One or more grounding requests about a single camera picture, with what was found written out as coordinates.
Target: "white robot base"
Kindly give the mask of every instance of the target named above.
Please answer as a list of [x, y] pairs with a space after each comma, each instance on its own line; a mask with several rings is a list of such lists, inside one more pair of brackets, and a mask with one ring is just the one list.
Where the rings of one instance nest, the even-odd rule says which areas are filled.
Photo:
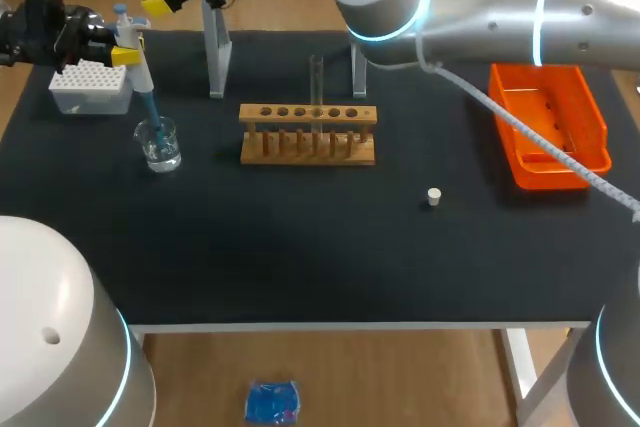
[[0, 426], [153, 425], [153, 373], [82, 255], [0, 217]]

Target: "white pipette tip box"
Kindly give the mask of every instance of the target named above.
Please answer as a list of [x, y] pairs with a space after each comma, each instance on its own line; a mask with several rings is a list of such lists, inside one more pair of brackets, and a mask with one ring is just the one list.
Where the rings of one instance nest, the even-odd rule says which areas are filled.
[[49, 90], [63, 114], [121, 115], [129, 111], [132, 87], [125, 66], [81, 60], [53, 74]]

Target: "glass beaker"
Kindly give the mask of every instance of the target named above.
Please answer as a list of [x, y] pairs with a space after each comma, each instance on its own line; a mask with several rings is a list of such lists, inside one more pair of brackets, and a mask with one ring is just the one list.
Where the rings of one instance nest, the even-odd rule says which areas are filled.
[[168, 117], [160, 117], [159, 129], [149, 119], [138, 124], [133, 138], [140, 142], [149, 168], [159, 174], [177, 169], [182, 162], [176, 124]]

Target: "black table surface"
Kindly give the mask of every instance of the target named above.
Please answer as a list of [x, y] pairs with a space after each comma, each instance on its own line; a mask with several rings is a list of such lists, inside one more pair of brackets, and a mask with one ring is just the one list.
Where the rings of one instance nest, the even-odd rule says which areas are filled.
[[[0, 144], [0, 214], [67, 237], [130, 323], [583, 321], [637, 266], [630, 212], [595, 191], [519, 192], [493, 117], [440, 78], [369, 69], [375, 167], [242, 166], [240, 103], [307, 103], [311, 54], [325, 55], [325, 102], [358, 103], [346, 36], [236, 33], [221, 101], [202, 34], [146, 37], [177, 171], [147, 171], [139, 99], [126, 116], [63, 116], [46, 68]], [[486, 90], [488, 66], [449, 67]], [[638, 194], [640, 135], [611, 75], [585, 73], [608, 179]]]

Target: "wooden test tube rack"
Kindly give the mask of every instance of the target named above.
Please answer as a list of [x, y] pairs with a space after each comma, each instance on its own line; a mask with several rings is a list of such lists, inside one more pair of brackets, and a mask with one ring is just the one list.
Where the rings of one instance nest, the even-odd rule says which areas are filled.
[[[372, 106], [242, 104], [240, 122], [247, 125], [242, 143], [243, 164], [268, 165], [375, 165], [372, 127], [378, 113]], [[265, 124], [295, 131], [269, 131]], [[322, 134], [305, 126], [323, 126]]]

